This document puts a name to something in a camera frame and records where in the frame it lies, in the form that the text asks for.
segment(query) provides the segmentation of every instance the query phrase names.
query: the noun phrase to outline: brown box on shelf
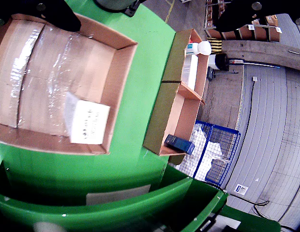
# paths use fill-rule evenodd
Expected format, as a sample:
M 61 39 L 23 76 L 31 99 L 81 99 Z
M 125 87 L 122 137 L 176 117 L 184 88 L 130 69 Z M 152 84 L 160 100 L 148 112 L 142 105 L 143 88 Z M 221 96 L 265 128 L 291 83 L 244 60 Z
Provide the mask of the brown box on shelf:
M 255 27 L 254 33 L 255 33 L 255 40 L 258 40 L 258 41 L 267 41 L 266 28 Z
M 252 21 L 253 25 L 260 25 L 260 22 L 258 19 L 255 19 Z M 261 26 L 255 26 L 255 30 L 254 30 L 254 34 L 255 34 L 255 40 L 257 41 L 267 41 L 267 33 L 266 33 L 266 29 L 261 27 Z
M 268 25 L 275 26 L 275 27 L 278 26 L 278 18 L 276 15 L 266 16 L 265 19 Z
M 190 140 L 205 88 L 209 56 L 198 56 L 195 89 L 181 81 L 185 49 L 189 40 L 201 42 L 197 32 L 177 32 L 170 50 L 159 93 L 143 146 L 160 156 L 183 155 L 164 146 L 168 134 Z
M 225 40 L 235 40 L 236 39 L 235 32 L 233 32 L 233 31 L 222 32 L 222 36 Z
M 248 25 L 239 28 L 238 31 L 242 40 L 251 40 L 253 37 L 252 31 L 249 30 Z
M 280 41 L 280 33 L 277 32 L 276 28 L 269 28 L 269 40 L 274 42 Z
M 0 116 L 15 122 L 17 128 L 0 121 L 0 143 L 62 154 L 109 153 L 137 43 L 92 19 L 78 18 L 80 34 L 31 16 L 14 16 L 0 40 Z M 9 62 L 13 69 L 8 69 Z M 16 76 L 18 85 L 3 91 Z M 101 145 L 70 143 L 63 122 L 68 91 L 110 106 Z M 17 106 L 10 107 L 11 102 Z
M 207 28 L 212 28 L 212 20 L 207 21 L 206 27 Z

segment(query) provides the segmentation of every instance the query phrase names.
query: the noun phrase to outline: white bottle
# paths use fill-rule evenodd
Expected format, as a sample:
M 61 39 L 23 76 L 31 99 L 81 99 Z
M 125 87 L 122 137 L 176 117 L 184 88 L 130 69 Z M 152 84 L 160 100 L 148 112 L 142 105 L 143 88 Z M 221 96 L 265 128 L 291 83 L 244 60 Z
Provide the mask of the white bottle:
M 186 47 L 186 54 L 203 54 L 205 56 L 209 56 L 211 54 L 211 44 L 208 41 L 202 41 L 200 43 L 190 43 Z

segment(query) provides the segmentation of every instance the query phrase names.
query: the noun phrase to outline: shelving unit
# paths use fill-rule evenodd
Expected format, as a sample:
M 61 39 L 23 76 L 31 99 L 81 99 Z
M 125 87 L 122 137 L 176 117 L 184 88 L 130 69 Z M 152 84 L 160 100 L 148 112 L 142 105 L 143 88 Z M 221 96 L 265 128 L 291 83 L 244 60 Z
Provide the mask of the shelving unit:
M 279 42 L 281 30 L 275 15 L 266 16 L 265 19 L 256 19 L 251 25 L 245 25 L 235 31 L 216 31 L 215 21 L 228 7 L 229 0 L 208 0 L 205 12 L 205 32 L 209 37 L 223 40 L 257 40 Z

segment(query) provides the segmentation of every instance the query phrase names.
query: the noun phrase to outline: green machine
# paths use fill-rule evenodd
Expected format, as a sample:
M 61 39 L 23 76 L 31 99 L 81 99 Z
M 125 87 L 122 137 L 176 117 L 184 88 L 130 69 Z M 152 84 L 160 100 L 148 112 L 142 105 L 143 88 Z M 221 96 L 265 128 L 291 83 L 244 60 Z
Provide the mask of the green machine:
M 168 157 L 143 148 L 175 31 L 143 5 L 129 18 L 103 11 L 93 0 L 66 2 L 74 12 L 139 43 L 110 154 L 43 153 L 0 143 L 0 230 L 32 231 L 38 223 L 49 223 L 65 231 L 154 231 L 164 226 L 165 231 L 195 232 L 213 213 L 240 221 L 241 232 L 279 232 L 276 221 L 226 206 L 227 193 L 188 177 L 170 167 Z M 146 185 L 146 194 L 86 204 L 88 193 Z

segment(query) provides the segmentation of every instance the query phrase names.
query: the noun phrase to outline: white paper card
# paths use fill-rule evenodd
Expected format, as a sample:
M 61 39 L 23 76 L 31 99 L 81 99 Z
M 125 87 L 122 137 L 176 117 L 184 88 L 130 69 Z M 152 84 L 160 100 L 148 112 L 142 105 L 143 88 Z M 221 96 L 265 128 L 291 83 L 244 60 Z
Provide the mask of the white paper card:
M 80 100 L 67 93 L 65 125 L 74 144 L 102 144 L 110 106 Z
M 282 34 L 281 28 L 279 28 L 279 27 L 276 27 L 276 32 L 278 32 L 278 33 Z
M 246 194 L 247 190 L 248 190 L 248 187 L 246 187 L 244 185 L 237 184 L 234 192 L 239 193 L 239 194 L 244 196 Z
M 216 223 L 208 230 L 208 232 L 221 232 L 226 226 L 237 229 L 240 223 L 240 221 L 218 215 L 216 217 Z
M 249 30 L 255 30 L 255 27 L 254 27 L 254 25 L 252 25 L 252 24 L 249 24 L 248 26 L 249 26 Z

